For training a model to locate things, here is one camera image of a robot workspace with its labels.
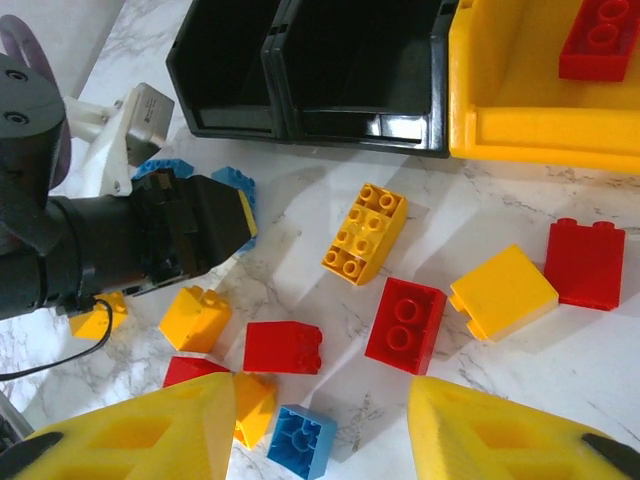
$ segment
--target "red lego brick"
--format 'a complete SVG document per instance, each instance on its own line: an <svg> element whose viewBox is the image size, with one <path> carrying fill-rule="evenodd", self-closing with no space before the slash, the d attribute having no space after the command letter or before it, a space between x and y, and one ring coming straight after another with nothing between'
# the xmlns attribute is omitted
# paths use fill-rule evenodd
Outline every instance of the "red lego brick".
<svg viewBox="0 0 640 480"><path fill-rule="evenodd" d="M307 373L322 367L318 349L322 332L300 322L266 322L247 325L244 371Z"/></svg>
<svg viewBox="0 0 640 480"><path fill-rule="evenodd" d="M560 303L598 310L620 305L625 231L611 222L592 227L562 218L551 225L544 276Z"/></svg>
<svg viewBox="0 0 640 480"><path fill-rule="evenodd" d="M584 0L560 53L560 78L624 80L639 20L640 0Z"/></svg>
<svg viewBox="0 0 640 480"><path fill-rule="evenodd" d="M425 375L447 296L437 288L389 278L365 356Z"/></svg>
<svg viewBox="0 0 640 480"><path fill-rule="evenodd" d="M173 357L169 362L169 369L164 377L162 388L202 377L203 375L209 375L210 373L228 371L229 369L217 365L206 358Z"/></svg>

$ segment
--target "yellow storage bin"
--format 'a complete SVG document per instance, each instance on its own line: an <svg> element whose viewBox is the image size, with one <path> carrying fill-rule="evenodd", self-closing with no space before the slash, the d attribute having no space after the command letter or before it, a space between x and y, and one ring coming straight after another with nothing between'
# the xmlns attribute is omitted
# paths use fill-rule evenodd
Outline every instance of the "yellow storage bin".
<svg viewBox="0 0 640 480"><path fill-rule="evenodd" d="M460 0L449 32L452 155L640 172L640 58L623 82L558 77L582 0Z"/></svg>

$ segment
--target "red 2x2 brick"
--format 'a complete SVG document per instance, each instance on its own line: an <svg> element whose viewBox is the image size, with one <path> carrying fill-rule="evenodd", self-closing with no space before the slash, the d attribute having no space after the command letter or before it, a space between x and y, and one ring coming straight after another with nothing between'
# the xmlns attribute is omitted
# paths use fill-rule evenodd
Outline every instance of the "red 2x2 brick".
<svg viewBox="0 0 640 480"><path fill-rule="evenodd" d="M306 373L322 367L319 347L322 332L304 323L265 322L247 325L244 371L262 373Z"/></svg>
<svg viewBox="0 0 640 480"><path fill-rule="evenodd" d="M560 303L613 310L620 305L625 231L611 222L592 227L561 218L551 225L544 276Z"/></svg>
<svg viewBox="0 0 640 480"><path fill-rule="evenodd" d="M437 288L389 278L365 356L414 375L426 374L446 302Z"/></svg>

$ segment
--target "yellow 2x4 brick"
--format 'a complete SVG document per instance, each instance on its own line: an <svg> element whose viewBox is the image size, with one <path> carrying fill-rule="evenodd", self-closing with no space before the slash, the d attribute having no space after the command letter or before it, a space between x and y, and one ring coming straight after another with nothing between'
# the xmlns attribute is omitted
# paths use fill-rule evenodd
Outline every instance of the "yellow 2x4 brick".
<svg viewBox="0 0 640 480"><path fill-rule="evenodd" d="M376 276L407 219L402 195L365 183L322 265L354 285Z"/></svg>

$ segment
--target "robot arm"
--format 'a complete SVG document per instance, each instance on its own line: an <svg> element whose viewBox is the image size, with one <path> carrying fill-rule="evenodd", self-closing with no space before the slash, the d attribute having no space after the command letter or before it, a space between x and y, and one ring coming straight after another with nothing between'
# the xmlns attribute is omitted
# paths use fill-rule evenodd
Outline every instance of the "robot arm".
<svg viewBox="0 0 640 480"><path fill-rule="evenodd" d="M199 276L255 236L244 194L198 175L160 170L133 181L130 195L49 198L64 125L57 88L0 55L0 319L48 307L74 315L100 293L139 295Z"/></svg>

